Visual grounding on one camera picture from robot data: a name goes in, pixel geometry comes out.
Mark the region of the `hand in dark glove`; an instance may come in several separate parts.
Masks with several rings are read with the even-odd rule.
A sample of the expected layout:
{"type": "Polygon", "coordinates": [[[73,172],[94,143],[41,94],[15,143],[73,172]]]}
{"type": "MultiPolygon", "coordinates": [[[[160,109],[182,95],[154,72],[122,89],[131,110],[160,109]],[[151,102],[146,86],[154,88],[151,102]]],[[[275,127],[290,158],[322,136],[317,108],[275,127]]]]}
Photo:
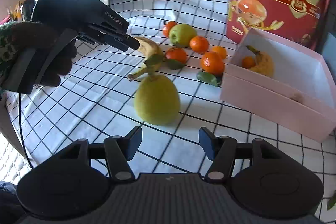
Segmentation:
{"type": "Polygon", "coordinates": [[[1,91],[31,94],[35,85],[58,87],[77,55],[77,32],[35,22],[1,25],[1,91]]]}

